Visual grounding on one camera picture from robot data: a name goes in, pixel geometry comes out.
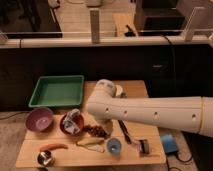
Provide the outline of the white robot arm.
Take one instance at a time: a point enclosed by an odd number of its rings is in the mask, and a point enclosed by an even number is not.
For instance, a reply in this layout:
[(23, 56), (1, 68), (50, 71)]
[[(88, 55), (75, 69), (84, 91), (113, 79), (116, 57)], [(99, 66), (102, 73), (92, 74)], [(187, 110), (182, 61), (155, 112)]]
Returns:
[(213, 138), (213, 97), (116, 98), (116, 85), (99, 80), (86, 109), (97, 120), (124, 120)]

